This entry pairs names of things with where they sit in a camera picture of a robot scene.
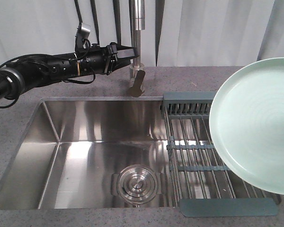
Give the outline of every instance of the dish drying rack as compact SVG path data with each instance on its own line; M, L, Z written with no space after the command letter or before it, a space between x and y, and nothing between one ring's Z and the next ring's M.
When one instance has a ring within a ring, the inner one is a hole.
M176 206L186 217L270 216L278 194L237 177L221 160L209 132L215 92L168 92L163 96Z

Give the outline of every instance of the gray countertop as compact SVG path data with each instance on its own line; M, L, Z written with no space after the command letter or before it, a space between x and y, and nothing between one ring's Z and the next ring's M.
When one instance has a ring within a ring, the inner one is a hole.
M151 67L146 68L143 96L162 96L165 91L216 91L240 67ZM16 105L0 110L0 179L16 152L22 132L42 97L126 96L129 69L97 76L91 85L55 84L35 88ZM0 227L87 226L282 226L284 196L273 217L185 218L176 208L0 210Z

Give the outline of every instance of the stainless faucet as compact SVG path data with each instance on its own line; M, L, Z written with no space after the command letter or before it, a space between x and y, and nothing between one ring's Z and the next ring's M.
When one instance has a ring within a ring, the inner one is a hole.
M132 45L136 47L139 55L141 54L141 30L145 29L145 6L144 0L131 0L131 32ZM130 81L128 94L132 97L139 97L144 93L143 80L145 76L144 65L141 57L133 59L130 65Z

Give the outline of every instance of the drain cover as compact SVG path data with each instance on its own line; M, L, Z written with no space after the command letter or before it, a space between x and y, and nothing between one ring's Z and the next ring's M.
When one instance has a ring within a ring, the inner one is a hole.
M132 165L121 171L117 191L128 203L143 204L155 197L157 185L157 177L150 168Z

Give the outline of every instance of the white curtain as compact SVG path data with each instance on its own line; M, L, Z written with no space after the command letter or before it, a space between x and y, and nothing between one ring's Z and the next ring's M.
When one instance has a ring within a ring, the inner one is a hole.
M89 0L79 0L97 41ZM165 0L158 66L234 66L284 56L284 0ZM145 0L141 59L156 65L156 0ZM112 0L96 0L100 45L116 42ZM120 0L122 44L131 45L128 0ZM74 51L73 0L0 0L0 64L28 53Z

